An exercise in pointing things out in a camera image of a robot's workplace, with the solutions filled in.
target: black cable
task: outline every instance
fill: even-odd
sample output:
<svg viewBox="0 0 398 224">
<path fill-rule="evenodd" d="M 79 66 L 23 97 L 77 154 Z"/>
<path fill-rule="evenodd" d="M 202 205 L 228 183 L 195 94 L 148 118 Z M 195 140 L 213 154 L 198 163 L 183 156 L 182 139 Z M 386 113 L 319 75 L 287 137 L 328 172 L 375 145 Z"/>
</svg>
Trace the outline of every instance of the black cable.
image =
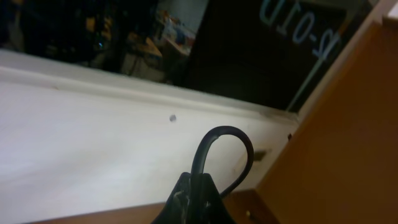
<svg viewBox="0 0 398 224">
<path fill-rule="evenodd" d="M 210 149 L 210 146 L 222 135 L 233 135 L 238 137 L 246 147 L 246 152 L 248 154 L 248 161 L 246 162 L 246 165 L 241 175 L 229 187 L 227 187 L 224 191 L 222 191 L 222 193 L 220 193 L 221 198 L 231 193 L 244 180 L 244 178 L 248 175 L 254 160 L 253 145 L 251 144 L 249 137 L 243 131 L 232 126 L 216 127 L 210 130 L 205 135 L 205 137 L 203 137 L 198 146 L 197 152 L 195 154 L 195 157 L 193 158 L 193 163 L 192 163 L 192 169 L 191 169 L 192 177 L 195 177 L 203 173 L 203 169 L 205 168 L 206 156 Z"/>
</svg>

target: plywood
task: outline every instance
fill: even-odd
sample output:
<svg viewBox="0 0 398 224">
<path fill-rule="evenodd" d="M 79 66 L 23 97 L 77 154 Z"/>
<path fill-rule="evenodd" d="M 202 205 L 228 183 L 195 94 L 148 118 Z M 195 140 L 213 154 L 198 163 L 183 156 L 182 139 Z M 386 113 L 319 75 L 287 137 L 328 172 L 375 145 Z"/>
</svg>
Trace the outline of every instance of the plywood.
<svg viewBox="0 0 398 224">
<path fill-rule="evenodd" d="M 281 223 L 398 223 L 397 62 L 373 24 L 257 188 Z"/>
<path fill-rule="evenodd" d="M 262 200 L 257 196 L 257 193 L 254 190 L 235 192 L 224 199 L 224 204 L 228 209 L 229 214 L 238 224 L 279 223 L 263 204 Z M 164 204 L 158 203 L 154 205 L 49 220 L 35 224 L 143 224 L 150 223 L 159 214 L 163 206 Z M 250 211 L 251 217 L 246 215 L 247 211 Z"/>
</svg>

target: wooden edge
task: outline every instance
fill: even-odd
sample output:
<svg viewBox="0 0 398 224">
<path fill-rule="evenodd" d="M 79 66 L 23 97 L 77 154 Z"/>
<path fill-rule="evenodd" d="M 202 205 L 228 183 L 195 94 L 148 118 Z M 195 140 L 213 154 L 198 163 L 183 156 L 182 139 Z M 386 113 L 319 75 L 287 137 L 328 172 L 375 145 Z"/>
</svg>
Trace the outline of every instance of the wooden edge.
<svg viewBox="0 0 398 224">
<path fill-rule="evenodd" d="M 398 18 L 390 17 L 390 16 L 383 16 L 382 17 L 382 24 L 383 24 L 384 27 L 398 29 Z"/>
<path fill-rule="evenodd" d="M 279 224 L 275 216 L 253 189 L 233 192 L 223 200 L 225 208 L 236 223 Z M 145 224 L 151 223 L 163 209 L 164 203 L 95 212 L 56 218 L 33 224 Z"/>
<path fill-rule="evenodd" d="M 266 185 L 268 178 L 272 175 L 272 173 L 278 168 L 279 161 L 281 161 L 284 155 L 290 150 L 289 144 L 294 144 L 294 142 L 300 138 L 301 133 L 306 129 L 309 122 L 312 120 L 313 115 L 318 111 L 329 99 L 330 95 L 334 92 L 335 88 L 338 86 L 339 81 L 347 74 L 349 69 L 352 67 L 352 64 L 356 61 L 356 57 L 361 54 L 366 45 L 370 43 L 374 35 L 376 35 L 383 27 L 377 22 L 373 22 L 365 31 L 363 36 L 359 39 L 358 43 L 354 47 L 353 51 L 349 53 L 348 58 L 345 64 L 339 69 L 338 73 L 333 77 L 331 82 L 326 86 L 325 91 L 322 93 L 321 97 L 315 102 L 313 109 L 309 112 L 309 115 L 303 120 L 302 124 L 298 127 L 292 139 L 287 143 L 285 148 L 282 150 L 281 154 L 271 166 L 269 171 L 264 175 L 261 181 L 256 186 L 256 191 L 259 194 L 260 198 L 263 199 L 261 194 L 261 189 Z"/>
</svg>

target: window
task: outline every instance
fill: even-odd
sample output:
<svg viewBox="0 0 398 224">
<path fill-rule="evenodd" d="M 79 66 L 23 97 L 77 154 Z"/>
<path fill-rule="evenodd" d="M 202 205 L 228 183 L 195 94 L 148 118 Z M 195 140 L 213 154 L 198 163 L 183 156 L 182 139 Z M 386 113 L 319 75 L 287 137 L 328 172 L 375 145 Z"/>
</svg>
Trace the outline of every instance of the window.
<svg viewBox="0 0 398 224">
<path fill-rule="evenodd" d="M 375 4 L 0 0 L 0 44 L 296 112 Z"/>
</svg>

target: black object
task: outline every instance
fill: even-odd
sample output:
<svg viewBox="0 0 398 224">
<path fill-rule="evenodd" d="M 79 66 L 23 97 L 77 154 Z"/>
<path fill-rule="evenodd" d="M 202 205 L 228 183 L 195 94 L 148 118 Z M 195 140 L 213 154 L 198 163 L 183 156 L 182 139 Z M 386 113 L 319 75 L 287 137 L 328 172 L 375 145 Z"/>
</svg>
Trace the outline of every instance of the black object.
<svg viewBox="0 0 398 224">
<path fill-rule="evenodd" d="M 218 193 L 210 174 L 203 168 L 211 144 L 222 135 L 238 137 L 246 147 L 248 161 L 242 174 L 226 190 Z M 181 174 L 166 205 L 152 224 L 162 223 L 234 223 L 222 198 L 235 189 L 247 176 L 253 164 L 254 150 L 249 137 L 240 129 L 220 126 L 210 130 L 200 142 L 193 159 L 191 174 Z"/>
</svg>

